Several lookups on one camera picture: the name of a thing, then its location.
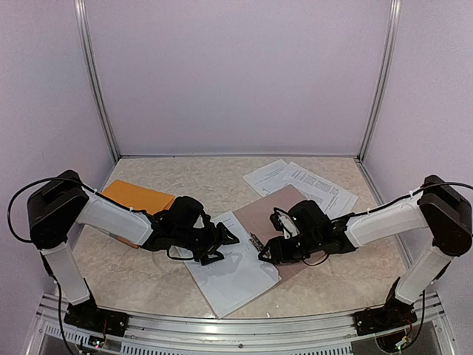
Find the white printed paper stack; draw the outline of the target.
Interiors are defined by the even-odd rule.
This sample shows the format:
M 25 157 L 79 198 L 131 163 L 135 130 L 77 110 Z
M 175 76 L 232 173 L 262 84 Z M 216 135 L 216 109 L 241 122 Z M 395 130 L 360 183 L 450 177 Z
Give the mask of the white printed paper stack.
M 258 259 L 258 251 L 233 212 L 214 217 L 212 222 L 223 225 L 239 243 L 221 246 L 224 255 L 207 266 L 186 260 L 185 265 L 217 318 L 223 318 L 274 287 L 279 272 L 270 263 Z

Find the pink file folder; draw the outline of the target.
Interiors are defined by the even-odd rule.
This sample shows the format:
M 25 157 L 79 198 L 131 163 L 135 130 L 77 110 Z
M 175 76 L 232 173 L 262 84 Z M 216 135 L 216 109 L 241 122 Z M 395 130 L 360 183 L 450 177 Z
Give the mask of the pink file folder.
M 234 212 L 250 235 L 258 260 L 275 266 L 284 283 L 307 268 L 313 254 L 323 258 L 356 247 L 345 235 L 347 218 L 332 221 L 314 200 L 286 186 Z

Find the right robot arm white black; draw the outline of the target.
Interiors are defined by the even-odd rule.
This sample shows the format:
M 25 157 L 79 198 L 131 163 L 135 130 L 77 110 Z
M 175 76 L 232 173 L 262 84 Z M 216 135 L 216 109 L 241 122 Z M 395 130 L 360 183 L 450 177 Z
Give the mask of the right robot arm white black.
M 316 252 L 326 257 L 346 254 L 395 234 L 430 230 L 431 246 L 395 281 L 378 312 L 378 322 L 394 328 L 453 259 L 472 247 L 472 205 L 456 191 L 458 185 L 430 175 L 407 195 L 373 210 L 334 219 L 313 200 L 303 200 L 287 212 L 275 208 L 270 221 L 281 234 L 266 242 L 258 258 L 275 266 L 298 263 Z

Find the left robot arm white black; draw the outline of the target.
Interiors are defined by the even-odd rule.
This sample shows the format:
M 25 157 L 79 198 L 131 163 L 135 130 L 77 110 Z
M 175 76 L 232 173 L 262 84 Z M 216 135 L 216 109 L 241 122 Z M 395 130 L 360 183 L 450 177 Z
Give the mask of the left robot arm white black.
M 60 285 L 73 314 L 89 329 L 103 322 L 103 312 L 93 305 L 92 292 L 81 276 L 67 234 L 74 224 L 91 226 L 112 237 L 122 237 L 148 251 L 187 249 L 192 260 L 206 266 L 223 259 L 220 246 L 239 243 L 222 223 L 213 223 L 198 200 L 176 197 L 155 214 L 126 207 L 82 183 L 66 170 L 43 181 L 27 200 L 30 239 Z

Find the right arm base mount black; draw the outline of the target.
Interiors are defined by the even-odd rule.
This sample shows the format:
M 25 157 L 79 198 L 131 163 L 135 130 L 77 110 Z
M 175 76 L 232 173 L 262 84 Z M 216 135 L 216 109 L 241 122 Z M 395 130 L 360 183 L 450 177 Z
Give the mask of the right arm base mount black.
M 358 336 L 388 331 L 405 325 L 413 325 L 418 320 L 412 304 L 395 298 L 395 286 L 387 295 L 383 306 L 366 308 L 353 314 Z

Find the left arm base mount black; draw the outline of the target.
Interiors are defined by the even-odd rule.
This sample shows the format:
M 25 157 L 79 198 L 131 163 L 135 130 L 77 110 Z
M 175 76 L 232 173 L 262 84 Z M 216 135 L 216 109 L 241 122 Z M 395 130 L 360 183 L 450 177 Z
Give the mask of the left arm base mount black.
M 87 300 L 77 305 L 69 304 L 64 322 L 95 333 L 124 337 L 129 315 L 100 308 L 94 300 Z

